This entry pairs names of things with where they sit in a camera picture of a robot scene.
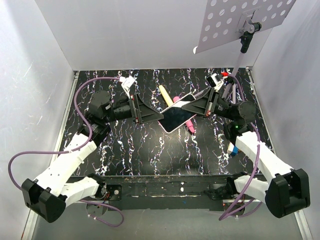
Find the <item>white enclosure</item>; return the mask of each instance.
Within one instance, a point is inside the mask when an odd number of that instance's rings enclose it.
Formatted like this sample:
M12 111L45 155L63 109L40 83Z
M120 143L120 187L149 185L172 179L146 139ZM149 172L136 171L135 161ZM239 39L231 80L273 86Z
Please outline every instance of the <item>white enclosure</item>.
M272 30L253 78L275 153L309 175L310 207L304 210L320 237L319 135L320 1L297 0L283 25Z
M34 1L0 1L0 23L0 239L16 240L29 209L8 161L21 151L54 149L74 74ZM35 178L51 157L17 158L17 182Z
M19 239L29 212L9 179L8 161L21 151L54 149L73 71L235 66L240 40L193 54L206 4L207 0L0 1L0 239ZM311 206L304 212L315 239L320 237L319 11L317 0L296 0L281 26L254 35L241 63L253 66L276 154L309 174ZM22 156L13 164L13 175L21 184L43 171L50 159Z
M240 40L194 55L207 0L35 0L73 70L225 68ZM254 36L252 66L270 30Z

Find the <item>phone screen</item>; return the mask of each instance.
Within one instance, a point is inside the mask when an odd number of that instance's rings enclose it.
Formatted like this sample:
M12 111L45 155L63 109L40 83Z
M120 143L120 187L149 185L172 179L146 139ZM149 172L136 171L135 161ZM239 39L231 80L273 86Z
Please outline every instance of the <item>phone screen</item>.
M197 115L193 112L181 109L183 105L188 104L193 100L196 100L196 98L189 93L161 112L164 118L158 122L168 134L172 133L174 130Z

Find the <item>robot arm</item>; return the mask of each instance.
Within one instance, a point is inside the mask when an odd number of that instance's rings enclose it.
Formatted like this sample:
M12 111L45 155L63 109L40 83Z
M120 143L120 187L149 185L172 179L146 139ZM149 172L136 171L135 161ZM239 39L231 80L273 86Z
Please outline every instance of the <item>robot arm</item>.
M257 153L257 137L253 132L238 136L235 146L251 161ZM265 203L269 211L282 218L310 206L309 178L303 169L295 170L278 158L265 143L260 143L258 168L266 181L252 180L245 194ZM234 186L240 193L249 180L248 175L234 179Z
M122 87L129 95L132 77L126 79ZM61 154L43 173L34 180L26 179L21 188L26 206L52 223L65 208L85 197L102 199L107 194L107 184L95 174L84 179L67 183L68 179L84 160L97 149L111 131L110 122L132 118L137 124L163 119L163 115L145 105L139 95L124 97L112 103L107 91L94 93L85 115L92 128L92 138L84 147L71 151L83 144L89 136L89 128L83 124L65 148L69 154Z

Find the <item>purple cable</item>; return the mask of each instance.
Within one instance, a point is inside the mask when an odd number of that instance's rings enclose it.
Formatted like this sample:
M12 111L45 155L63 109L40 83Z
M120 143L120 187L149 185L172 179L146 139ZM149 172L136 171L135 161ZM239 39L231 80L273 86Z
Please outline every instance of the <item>purple cable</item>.
M250 212L248 212L248 213L245 213L245 214L243 214L243 215L240 215L240 216L238 216L238 217L239 217L239 218L243 218L243 217L246 217L246 216L249 216L249 215L253 214L255 211L258 210L258 208L260 208L261 205L262 205L262 201L259 202L259 204L255 207L255 209L253 209L252 211L250 211Z
M238 84L238 89L239 89L239 93L240 93L241 99L244 100L244 99L245 99L244 93L243 93L242 87L241 87L238 79L237 79L235 76L233 76L233 75L229 75L229 77L231 77L232 79L234 79L234 80L236 81L236 83ZM247 202L245 205L243 205L243 206L237 208L236 210L230 212L231 209L232 209L232 208L238 203L238 201L242 198L242 196L244 195L245 191L248 189L248 187L249 187L252 179L255 177L256 171L257 171L257 169L258 169L258 162L259 162L259 156L260 156L260 140L261 140L261 139L260 139L260 134L259 134L258 129L256 128L256 126L255 126L253 123L251 123L251 125L252 125L252 127L253 127L253 129L254 129L254 131L255 131L255 133L256 133L257 141L258 141L258 143L259 143L259 144L257 145L256 157L255 157L255 162L254 162L254 167L253 167L253 170L252 170L252 174L251 174L249 180L246 182L246 184L245 184L244 188L242 189L242 191L240 192L240 194L239 194L239 195L236 197L236 199L234 200L234 202L233 202L233 203L227 208L227 210L219 217L219 221L224 220L225 218L227 218L227 217L229 217L229 216L232 216L232 214L234 214L234 213L238 212L239 210L245 208L246 206L248 206L248 205L249 205L250 203L252 203L252 201L253 201L253 199L252 199L252 200L250 200L249 202ZM261 204L259 204L258 207L257 207L256 209L254 209L254 211L247 213L246 216L254 213L254 212L260 207L260 205L261 205Z
M80 118L84 121L84 123L88 126L89 128L89 137L88 139L80 146L72 149L72 150L69 150L69 151L22 151L22 152L19 152L17 153L16 155L14 155L9 163L8 163L8 173L9 173L9 177L12 181L12 183L20 190L22 190L21 186L19 186L19 184L16 182L16 180L14 179L14 176L12 174L12 170L11 170L11 165L13 163L13 161L21 156L21 155L25 155L25 154L68 154L70 152L74 152L74 151L77 151L81 148L83 148L85 145L87 145L87 143L91 140L91 137L92 137L92 128L89 124L89 122L86 120L85 116L81 113L79 107L78 107L78 104L77 104L77 97L78 97L78 94L80 93L80 91L86 86L88 85L89 83L93 82L93 81L96 81L96 80L119 80L118 77L96 77L96 78L93 78L93 79L90 79L88 81L86 81L85 83L83 83L79 89L75 92L74 94L74 99L73 99L73 104L74 104L74 107L75 107L75 110L77 111L77 113L79 114Z
M97 216L89 214L89 216L92 217L93 219L97 219L98 221L108 225L109 227L113 227L113 228L119 227L125 220L124 214L121 212L120 209L116 208L115 206L111 206L111 205L108 205L108 204L105 204L105 203L94 202L94 201L87 201L87 200L80 200L80 202L83 202L83 203L86 203L86 204L91 204L91 205L99 205L99 206L107 207L109 209L116 210L118 213L120 213L122 219L121 219L120 223L118 223L118 224L109 223L109 222L107 222L107 221L105 221L105 220L103 220L103 219L101 219L101 218L99 218Z

